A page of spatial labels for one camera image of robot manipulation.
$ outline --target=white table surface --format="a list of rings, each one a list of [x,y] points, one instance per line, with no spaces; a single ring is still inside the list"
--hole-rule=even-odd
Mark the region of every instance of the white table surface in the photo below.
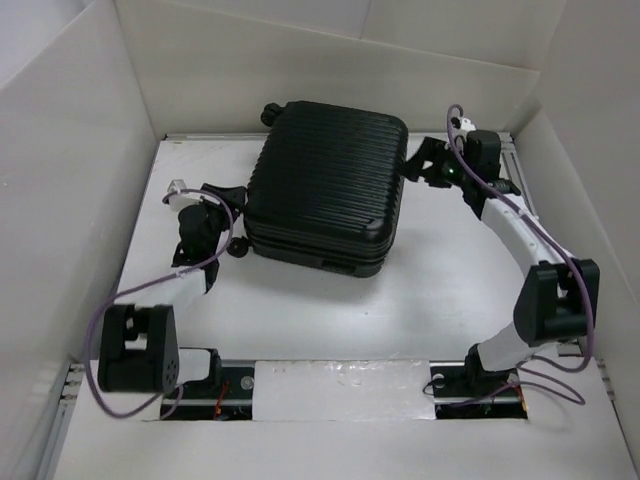
[[[179,240],[160,200],[171,180],[246,185],[264,138],[160,144],[121,288],[166,273]],[[420,139],[412,139],[410,153]],[[236,223],[236,235],[243,233]],[[223,256],[218,282],[178,325],[183,347],[228,359],[462,358],[506,326],[523,282],[460,191],[405,182],[396,240],[380,274],[357,279]]]
[[[121,288],[166,271],[178,241],[175,213],[160,203],[169,182],[246,184],[261,144],[161,143]],[[393,363],[351,383],[335,363],[261,363],[254,410],[262,421],[253,422],[141,422],[157,417],[157,405],[112,420],[83,384],[56,479],[636,478],[593,363],[582,374],[557,375],[585,396],[585,407],[529,389],[529,421],[433,420],[422,384],[407,384],[428,377],[419,359],[462,359],[506,325],[521,284],[517,265],[460,192],[409,182],[396,242],[371,279],[253,253],[223,257],[214,289],[178,325],[181,346],[216,347],[228,359]],[[108,401],[124,410],[141,396]]]

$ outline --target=hard shell suitcase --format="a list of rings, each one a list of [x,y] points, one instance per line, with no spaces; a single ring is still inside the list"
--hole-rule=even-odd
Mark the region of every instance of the hard shell suitcase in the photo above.
[[[256,253],[370,277],[395,236],[408,131],[398,118],[320,103],[269,104],[247,190]]]

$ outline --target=wire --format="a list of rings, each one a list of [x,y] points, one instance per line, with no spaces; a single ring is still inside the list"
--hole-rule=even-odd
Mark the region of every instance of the wire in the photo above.
[[[580,364],[577,367],[565,367],[564,365],[561,365],[551,360],[550,358],[542,357],[539,355],[532,355],[530,360],[538,360],[538,361],[547,363],[552,367],[566,373],[582,372],[589,365],[589,361],[593,356],[593,349],[594,349],[594,345],[593,345],[594,344],[594,316],[593,316],[593,309],[591,308],[591,299],[589,298],[589,291],[587,289],[587,285],[585,284],[585,281],[582,278],[582,275],[580,274],[578,267],[576,267],[576,265],[573,263],[571,258],[569,258],[569,255],[567,254],[567,252],[538,225],[538,223],[529,215],[529,212],[527,212],[526,210],[522,210],[516,203],[514,203],[506,195],[499,192],[498,190],[493,188],[491,185],[489,185],[487,182],[485,182],[467,164],[467,162],[464,160],[464,157],[462,156],[462,152],[460,151],[460,148],[456,144],[457,138],[454,134],[455,126],[453,124],[454,110],[458,110],[461,117],[464,115],[464,111],[462,107],[458,104],[451,105],[447,110],[447,137],[449,140],[449,146],[451,148],[451,151],[455,155],[456,160],[458,160],[458,163],[460,163],[460,166],[464,169],[465,173],[469,175],[469,177],[471,177],[478,185],[480,185],[481,188],[489,192],[491,195],[493,195],[495,198],[500,200],[502,203],[504,203],[509,208],[511,208],[511,210],[517,213],[520,216],[520,218],[522,218],[522,221],[526,223],[527,226],[531,228],[531,230],[533,230],[533,232],[535,232],[536,235],[538,235],[538,237],[544,240],[553,250],[555,250],[555,252],[560,256],[560,258],[562,258],[562,260],[566,263],[567,267],[569,268],[569,271],[571,272],[571,274],[575,279],[576,284],[578,285],[578,290],[580,291],[582,304],[585,310],[585,315],[587,317],[587,342],[586,342],[584,358],[582,359],[582,362],[580,362]],[[576,398],[569,397],[564,393],[558,392],[557,390],[554,390],[546,385],[538,384],[535,382],[529,382],[529,381],[517,381],[517,382],[510,382],[496,389],[494,392],[488,395],[485,395],[483,397],[474,398],[471,400],[467,400],[465,402],[455,403],[455,404],[452,404],[452,406],[463,407],[466,405],[472,405],[482,400],[486,400],[487,398],[494,397],[495,395],[498,395],[501,392],[509,388],[514,388],[516,386],[529,386],[529,387],[539,388],[541,390],[545,390],[554,395],[558,395],[559,397],[564,398],[565,400],[568,400],[570,402],[576,403],[578,405],[584,405],[586,403],[584,397],[582,397],[582,395],[580,395],[576,390],[574,390],[568,384],[556,378],[553,378],[550,375],[546,375],[544,373],[522,368],[521,365],[523,363],[518,365],[518,368],[520,368],[521,371],[529,373],[530,375],[535,375],[535,376],[544,378],[546,380],[552,381],[562,386],[563,388],[569,390],[572,394],[575,395]]]
[[[146,409],[149,405],[151,405],[153,402],[155,402],[158,398],[160,398],[162,396],[162,393],[158,393],[158,394],[152,396],[150,399],[145,401],[142,405],[140,405],[139,407],[134,408],[133,410],[131,410],[129,412],[116,412],[111,407],[109,407],[109,405],[106,404],[106,402],[104,401],[104,398],[100,394],[100,390],[98,389],[96,381],[93,378],[93,372],[91,370],[91,343],[93,342],[93,338],[95,336],[96,328],[98,327],[98,323],[100,323],[100,319],[103,317],[104,313],[107,311],[107,309],[111,305],[114,304],[114,302],[117,299],[119,299],[121,297],[124,297],[125,295],[130,295],[132,293],[139,292],[141,290],[144,290],[144,289],[149,288],[149,287],[153,287],[155,285],[160,285],[161,283],[165,283],[165,282],[167,282],[169,280],[173,280],[174,278],[181,277],[183,275],[186,275],[187,273],[193,272],[194,270],[198,270],[198,269],[200,269],[202,267],[205,267],[205,266],[209,265],[210,263],[215,262],[220,257],[220,255],[222,255],[227,250],[227,248],[229,247],[229,244],[231,243],[231,240],[233,239],[233,224],[234,224],[233,214],[231,213],[231,209],[229,208],[229,206],[218,195],[216,195],[214,193],[211,193],[211,192],[207,192],[205,190],[200,190],[200,189],[195,189],[195,188],[184,188],[184,189],[179,190],[179,191],[168,193],[167,195],[164,196],[162,201],[166,202],[166,201],[169,200],[169,198],[173,197],[174,195],[181,195],[181,194],[185,194],[185,193],[204,195],[204,196],[207,196],[207,197],[211,197],[214,200],[216,200],[218,203],[220,203],[220,205],[224,208],[225,213],[229,217],[229,234],[228,234],[227,240],[225,241],[225,243],[222,246],[222,248],[220,248],[214,255],[212,255],[211,257],[207,258],[206,260],[203,260],[202,262],[197,263],[196,265],[193,265],[191,267],[185,268],[183,270],[179,270],[179,271],[171,273],[169,275],[165,275],[163,277],[156,278],[155,280],[150,280],[150,281],[148,281],[146,283],[143,283],[141,285],[138,285],[136,287],[132,287],[132,288],[129,288],[127,290],[123,290],[122,292],[118,292],[118,293],[116,293],[114,295],[111,295],[91,315],[91,318],[89,319],[89,325],[87,326],[87,333],[85,334],[85,337],[84,337],[84,358],[83,358],[83,362],[84,362],[84,368],[85,368],[85,373],[86,373],[86,378],[87,378],[87,384],[89,385],[89,390],[91,391],[91,395],[93,395],[93,398],[95,399],[95,401],[98,404],[98,406],[100,407],[100,409],[104,413],[106,413],[108,416],[110,416],[112,418],[124,419],[124,418],[133,417],[134,415],[137,415],[138,413],[140,413],[144,409]],[[179,401],[182,399],[182,394],[180,392],[181,385],[177,386],[176,388],[178,388],[178,390],[179,390],[178,391],[178,395],[179,396],[176,398],[176,401],[173,404],[172,410],[169,410],[169,412],[167,412],[167,413],[165,413],[163,415],[164,418],[168,417],[170,414],[172,414],[175,411],[175,409],[178,407]]]
[[[178,409],[178,404],[180,403],[180,401],[182,400],[182,397],[184,396],[184,385],[182,383],[179,385],[176,385],[176,390],[178,390],[178,395],[176,396],[175,400],[173,401],[173,405],[171,405],[171,408],[169,410],[164,412],[160,416],[160,418],[158,418],[157,420],[143,420],[143,422],[157,422],[158,420],[166,420],[171,415],[173,415],[175,411]]]
[[[220,392],[220,396],[218,397],[218,401],[216,402],[215,410],[213,411],[214,420],[218,418],[218,415],[220,414],[220,405],[222,404],[222,399],[226,395],[228,388],[229,388],[229,380],[224,382],[224,385],[222,385],[222,392]]]
[[[422,389],[422,393],[424,393],[425,395],[428,395],[430,397],[433,397],[433,391],[431,393],[427,392],[427,388],[431,387],[433,389],[433,380],[431,380],[429,383],[427,383],[424,388]]]

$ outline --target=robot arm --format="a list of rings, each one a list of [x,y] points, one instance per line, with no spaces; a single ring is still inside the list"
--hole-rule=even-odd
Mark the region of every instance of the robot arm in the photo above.
[[[511,181],[499,178],[499,136],[495,132],[475,130],[467,119],[457,122],[455,138],[464,142],[466,163],[482,180],[520,207],[519,213],[492,198],[469,178],[448,143],[442,140],[425,138],[418,152],[406,162],[403,175],[414,182],[424,178],[428,185],[436,188],[459,187],[465,203],[500,238],[525,276],[512,322],[469,350],[465,374],[473,386],[485,379],[504,377],[505,372],[550,343],[584,336],[587,317],[577,284],[564,260],[523,221],[527,215],[542,229],[518,188]],[[577,260],[566,253],[582,274],[595,315],[599,269],[592,260]]]
[[[180,368],[176,322],[213,287],[220,266],[214,260],[220,236],[231,227],[231,218],[235,221],[240,215],[246,193],[244,187],[201,187],[203,193],[224,200],[229,217],[221,205],[183,197],[185,188],[184,182],[174,181],[169,187],[172,195],[166,197],[171,209],[179,212],[180,224],[171,269],[149,288],[123,296],[105,312],[98,367],[98,384],[105,392],[169,394],[176,387]],[[211,352],[210,361],[204,360],[212,372],[219,372],[217,352]]]

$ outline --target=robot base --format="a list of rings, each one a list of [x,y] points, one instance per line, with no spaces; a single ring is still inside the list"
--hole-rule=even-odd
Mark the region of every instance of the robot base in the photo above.
[[[203,354],[200,358],[208,363],[208,375],[205,378],[188,379],[183,383],[183,397],[175,411],[165,418],[165,421],[251,420],[255,362],[222,360],[215,349],[181,348],[181,359],[185,360],[186,356],[183,356],[190,352]],[[176,391],[165,396],[160,407],[161,416],[171,410],[176,397]]]
[[[430,362],[429,366],[431,381],[424,392],[433,395],[437,419],[527,418],[520,389],[508,389],[495,397],[463,405],[464,402],[490,394],[505,385],[510,375],[517,376],[515,369],[497,372],[491,378],[472,384],[468,380],[463,361]]]

